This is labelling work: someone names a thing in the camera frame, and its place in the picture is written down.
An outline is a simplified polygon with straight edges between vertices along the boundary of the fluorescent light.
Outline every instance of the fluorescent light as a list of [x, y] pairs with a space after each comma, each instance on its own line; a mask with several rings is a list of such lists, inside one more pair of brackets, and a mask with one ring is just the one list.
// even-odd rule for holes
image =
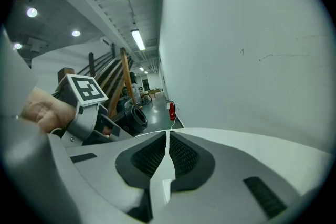
[[29, 10], [27, 10], [27, 15], [30, 18], [34, 18], [37, 15], [37, 10], [35, 8], [30, 8]]
[[20, 43], [15, 43], [15, 44], [14, 44], [14, 48], [17, 49], [17, 50], [18, 50], [18, 49], [21, 49], [21, 48], [22, 48], [22, 45], [21, 45]]
[[135, 42], [137, 43], [137, 46], [139, 47], [139, 49], [140, 50], [146, 50], [145, 45], [142, 42], [139, 30], [138, 29], [132, 30], [131, 33], [132, 33], [132, 36], [133, 36]]
[[78, 36], [80, 36], [80, 31], [75, 30], [75, 31], [73, 31], [71, 34], [72, 34], [74, 37], [78, 37]]

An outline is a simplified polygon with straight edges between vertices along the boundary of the recessed light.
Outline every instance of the recessed light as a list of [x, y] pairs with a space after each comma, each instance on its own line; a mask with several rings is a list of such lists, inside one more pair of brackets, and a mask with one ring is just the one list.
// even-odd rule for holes
[[37, 10], [35, 8], [30, 8], [29, 10], [27, 10], [27, 15], [30, 18], [34, 18], [37, 15]]
[[131, 34], [135, 40], [135, 43], [137, 44], [137, 46], [139, 47], [140, 50], [146, 50], [145, 45], [142, 42], [141, 36], [140, 36], [140, 32], [138, 29], [136, 30], [132, 30]]
[[75, 30], [75, 31], [72, 32], [72, 35], [74, 37], [78, 37], [78, 36], [80, 36], [80, 31]]
[[20, 43], [15, 43], [14, 44], [14, 48], [17, 49], [17, 50], [19, 50], [19, 49], [22, 48], [22, 45]]

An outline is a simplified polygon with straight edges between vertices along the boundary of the red fire extinguisher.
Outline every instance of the red fire extinguisher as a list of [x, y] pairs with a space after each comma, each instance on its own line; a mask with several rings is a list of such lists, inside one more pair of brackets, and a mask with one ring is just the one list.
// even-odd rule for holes
[[175, 113], [175, 103], [170, 102], [169, 103], [169, 117], [173, 121], [176, 118], [176, 113]]

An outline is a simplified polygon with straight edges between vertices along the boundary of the gray floor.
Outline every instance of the gray floor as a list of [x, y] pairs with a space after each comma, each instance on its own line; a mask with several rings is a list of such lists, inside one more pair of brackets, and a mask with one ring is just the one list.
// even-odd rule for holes
[[[166, 98], [162, 92], [157, 93], [156, 98], [152, 96], [152, 102], [144, 105], [142, 111], [148, 121], [148, 127], [144, 133], [170, 129], [174, 123], [174, 121], [171, 121], [169, 118]], [[173, 129], [175, 128], [183, 128], [178, 119], [176, 119], [175, 125], [173, 126]]]

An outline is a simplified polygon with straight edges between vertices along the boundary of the staircase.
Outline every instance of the staircase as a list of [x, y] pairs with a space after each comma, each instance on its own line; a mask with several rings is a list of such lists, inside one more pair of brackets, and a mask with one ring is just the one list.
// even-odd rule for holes
[[103, 105], [107, 108], [110, 118], [117, 114], [117, 103], [125, 82], [128, 87], [128, 92], [130, 93], [131, 91], [130, 96], [133, 95], [133, 90], [129, 87], [129, 69], [132, 67], [133, 63], [134, 61], [131, 57], [126, 54], [124, 49], [121, 49], [120, 54], [114, 59], [112, 53], [109, 52], [93, 60], [77, 73], [83, 76], [90, 76], [94, 74], [98, 85], [109, 98]]

